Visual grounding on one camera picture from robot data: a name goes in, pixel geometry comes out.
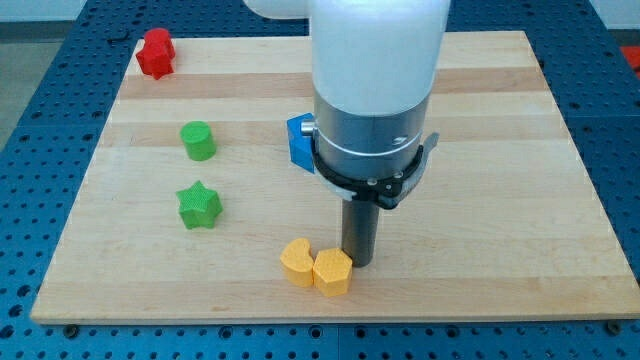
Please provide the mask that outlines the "dark grey cylindrical pointer rod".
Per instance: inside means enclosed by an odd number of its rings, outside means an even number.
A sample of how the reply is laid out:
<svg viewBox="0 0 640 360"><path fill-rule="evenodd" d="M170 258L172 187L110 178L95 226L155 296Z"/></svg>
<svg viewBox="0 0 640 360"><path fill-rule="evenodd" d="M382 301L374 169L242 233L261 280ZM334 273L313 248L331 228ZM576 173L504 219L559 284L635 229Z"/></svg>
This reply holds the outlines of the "dark grey cylindrical pointer rod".
<svg viewBox="0 0 640 360"><path fill-rule="evenodd" d="M341 248L356 268L367 266L374 255L379 207L368 201L342 201Z"/></svg>

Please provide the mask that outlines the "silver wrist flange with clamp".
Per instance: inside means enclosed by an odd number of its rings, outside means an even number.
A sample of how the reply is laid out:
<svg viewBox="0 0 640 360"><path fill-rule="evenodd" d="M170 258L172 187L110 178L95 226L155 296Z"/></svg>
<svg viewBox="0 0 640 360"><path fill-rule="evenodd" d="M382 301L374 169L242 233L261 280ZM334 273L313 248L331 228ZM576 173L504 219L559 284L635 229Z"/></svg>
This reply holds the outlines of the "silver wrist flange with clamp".
<svg viewBox="0 0 640 360"><path fill-rule="evenodd" d="M392 210L418 185L439 135L424 135L428 100L385 115L357 115L314 95L315 170L346 201Z"/></svg>

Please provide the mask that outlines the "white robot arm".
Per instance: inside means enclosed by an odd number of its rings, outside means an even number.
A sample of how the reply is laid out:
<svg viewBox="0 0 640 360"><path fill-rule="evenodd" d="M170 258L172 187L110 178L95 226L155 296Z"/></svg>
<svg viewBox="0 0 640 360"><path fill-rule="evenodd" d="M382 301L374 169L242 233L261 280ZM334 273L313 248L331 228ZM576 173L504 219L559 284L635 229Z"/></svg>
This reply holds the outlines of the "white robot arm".
<svg viewBox="0 0 640 360"><path fill-rule="evenodd" d="M270 19L309 23L315 171L342 199L341 248L374 255L379 212L421 180L438 134L424 133L450 4L442 0L245 0Z"/></svg>

